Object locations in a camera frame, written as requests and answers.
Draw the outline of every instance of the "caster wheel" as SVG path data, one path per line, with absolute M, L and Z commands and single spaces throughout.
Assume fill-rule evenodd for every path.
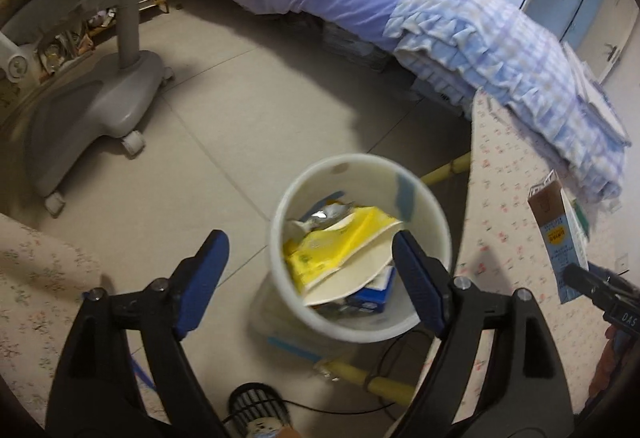
M 57 218 L 62 209 L 65 208 L 65 199 L 58 191 L 53 191 L 44 198 L 44 206 L 54 218 Z
M 169 81 L 173 81 L 175 78 L 174 71 L 169 66 L 164 67 L 164 73 L 162 74 L 161 86 L 166 86 Z
M 145 148 L 145 139 L 139 131 L 131 131 L 122 139 L 122 147 L 130 157 L 137 156 Z

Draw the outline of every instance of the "floral tablecloth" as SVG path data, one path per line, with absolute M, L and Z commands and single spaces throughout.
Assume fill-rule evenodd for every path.
M 566 163 L 555 150 L 485 92 L 476 93 L 472 115 L 471 171 L 455 275 L 471 278 L 482 290 L 511 294 L 516 288 L 526 287 L 534 293 L 556 342 L 574 411 L 580 411 L 606 343 L 608 324 L 585 297 L 560 304 L 556 279 L 527 195 L 532 185 L 555 169 L 590 222 L 589 260 L 613 269 L 610 214 L 603 205 L 588 203 L 576 190 Z M 470 416 L 476 406 L 491 340 L 492 332 L 485 331 L 457 420 Z M 424 374 L 436 351 L 437 346 L 433 346 Z
M 0 214 L 0 374 L 41 425 L 81 294 L 99 284 L 91 255 Z

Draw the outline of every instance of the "tile grout line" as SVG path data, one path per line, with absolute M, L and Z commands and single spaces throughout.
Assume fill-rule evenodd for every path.
M 376 143 L 371 147 L 371 149 L 369 149 L 369 150 L 367 151 L 367 153 L 371 153 L 371 151 L 373 151 L 373 150 L 374 150 L 374 149 L 375 149 L 375 148 L 376 148 L 376 147 L 377 147 L 377 146 L 378 146 L 378 145 L 379 145 L 379 144 L 380 144 L 380 143 L 381 143 L 381 142 L 382 142 L 386 137 L 388 137 L 388 136 L 389 136 L 389 134 L 390 134 L 390 133 L 391 133 L 395 128 L 397 128 L 397 127 L 398 127 L 398 125 L 400 124 L 400 122 L 402 122 L 404 119 L 406 119 L 406 118 L 409 116 L 409 114 L 411 114 L 411 113 L 415 110 L 415 108 L 417 108 L 417 107 L 418 107 L 418 104 L 420 104 L 421 102 L 422 102 L 422 99 L 418 100 L 418 102 L 416 102 L 412 108 L 409 108 L 409 111 L 407 111 L 407 112 L 406 112 L 406 113 L 405 113 L 405 114 L 400 118 L 400 120 L 398 120 L 398 121 L 397 121 L 393 126 L 391 126 L 391 128 L 390 128 L 390 129 L 389 129 L 389 130 L 388 130 L 384 135 L 382 135 L 382 138 L 380 138 L 380 140 L 378 140 L 378 141 L 377 141 L 377 142 L 376 142 Z
M 249 261 L 251 261 L 253 258 L 255 258 L 255 256 L 257 256 L 258 254 L 260 254 L 265 248 L 267 248 L 268 245 L 265 245 L 263 248 L 261 248 L 260 250 L 258 250 L 258 252 L 256 252 L 254 255 L 252 255 L 249 259 L 247 259 L 243 264 L 241 264 L 238 268 L 236 268 L 231 274 L 229 274 L 228 277 L 225 278 L 225 280 L 223 282 L 221 282 L 219 285 L 216 286 L 216 289 L 220 288 L 223 284 L 225 284 L 229 279 L 231 279 L 233 276 L 235 276 L 238 272 L 240 272 L 248 263 Z
M 249 205 L 252 206 L 252 208 L 254 208 L 254 210 L 258 213 L 258 215 L 264 219 L 266 222 L 271 221 L 259 208 L 258 206 L 253 202 L 253 200 L 251 198 L 249 198 L 249 196 L 240 188 L 240 186 L 235 182 L 235 180 L 232 179 L 231 176 L 229 176 L 229 174 L 223 169 L 223 167 L 216 161 L 215 158 L 213 158 L 213 156 L 209 153 L 209 151 L 207 150 L 206 147 L 204 147 L 204 145 L 202 144 L 202 142 L 196 137 L 196 135 L 191 131 L 191 129 L 189 129 L 189 126 L 187 126 L 187 124 L 185 123 L 185 121 L 182 119 L 182 117 L 177 113 L 177 111 L 174 110 L 174 108 L 171 107 L 171 104 L 169 104 L 169 101 L 166 100 L 166 98 L 164 98 L 163 95 L 160 96 L 160 98 L 162 98 L 162 100 L 164 101 L 164 103 L 167 105 L 167 107 L 169 108 L 169 110 L 171 110 L 171 112 L 176 116 L 176 118 L 178 119 L 178 121 L 180 122 L 180 124 L 183 126 L 183 128 L 185 129 L 185 131 L 188 133 L 188 135 L 193 139 L 193 141 L 196 143 L 196 145 L 198 146 L 198 148 L 204 153 L 204 155 L 207 157 L 207 159 L 209 159 L 209 161 L 216 167 L 216 169 L 218 169 L 221 173 L 222 176 L 224 176 L 229 183 L 231 183 L 231 186 L 238 191 L 239 195 L 242 196 L 242 198 L 244 198 L 244 200 L 246 202 L 249 203 Z
M 238 55 L 234 55 L 233 57 L 229 57 L 229 59 L 225 59 L 225 60 L 223 60 L 223 61 L 220 61 L 219 63 L 216 63 L 216 64 L 214 64 L 213 66 L 210 66 L 209 68 L 205 68 L 204 70 L 202 70 L 202 71 L 200 71 L 200 72 L 197 72 L 196 74 L 192 75 L 191 77 L 189 77 L 189 78 L 187 78 L 187 79 L 184 79 L 184 80 L 183 80 L 183 81 L 181 81 L 181 82 L 174 82 L 174 85 L 173 85 L 173 86 L 171 86 L 170 88 L 163 88 L 163 89 L 162 89 L 162 91 L 160 91 L 159 95 L 160 95 L 161 97 L 164 97 L 164 94 L 165 94 L 166 92 L 168 92 L 168 91 L 170 91 L 170 90 L 172 90 L 172 89 L 174 89 L 174 88 L 177 88 L 178 86 L 181 86 L 182 84 L 184 84 L 185 82 L 190 81 L 190 80 L 191 80 L 191 79 L 193 79 L 194 77 L 197 77 L 198 75 L 201 75 L 201 74 L 203 74 L 204 72 L 208 72 L 209 70 L 211 70 L 211 69 L 215 68 L 216 66 L 220 66 L 221 64 L 227 63 L 227 62 L 229 62 L 229 61 L 232 61 L 233 59 L 236 59 L 236 58 L 238 58 L 238 57 L 241 57 L 241 56 L 243 56 L 243 55 L 246 55 L 246 54 L 247 54 L 247 53 L 249 53 L 249 52 L 253 52 L 254 50 L 257 50 L 258 48 L 259 48 L 259 46 L 256 46 L 255 48 L 251 48 L 251 49 L 247 50 L 246 52 L 239 53 Z

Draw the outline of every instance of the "gray stand base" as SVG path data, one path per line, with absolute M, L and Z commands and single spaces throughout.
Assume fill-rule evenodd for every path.
M 118 54 L 44 98 L 31 118 L 25 140 L 27 174 L 36 192 L 50 195 L 82 152 L 98 137 L 129 134 L 162 84 L 160 57 L 141 51 L 120 69 Z

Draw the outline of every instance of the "tile floor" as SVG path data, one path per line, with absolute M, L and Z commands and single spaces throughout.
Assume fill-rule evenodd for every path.
M 353 65 L 229 0 L 182 5 L 140 26 L 142 47 L 158 52 L 176 75 L 142 122 L 146 149 L 128 160 L 117 141 L 98 140 L 60 186 L 67 204 L 58 219 L 30 195 L 14 157 L 0 177 L 10 183 L 0 208 L 95 252 L 118 291 L 170 274 L 211 229 L 223 229 L 232 249 L 223 283 L 200 328 L 184 341 L 217 410 L 226 414 L 229 392 L 252 380 L 315 407 L 375 407 L 371 395 L 320 378 L 248 329 L 250 302 L 268 268 L 271 213 L 287 185 L 321 158 L 372 152 L 421 176 L 468 151 L 470 126 L 429 100 L 409 100 L 403 92 L 410 79 L 402 72 L 380 75 Z M 114 50 L 110 39 L 97 52 Z M 5 140 L 5 148 L 17 147 L 18 139 Z M 434 192 L 459 241 L 465 176 Z M 419 342 L 407 349 L 400 362 L 417 374 L 424 350 Z M 372 364 L 379 350 L 363 346 L 358 356 Z M 136 356 L 143 361 L 142 351 Z M 379 437 L 389 424 L 381 412 L 292 413 L 307 437 Z

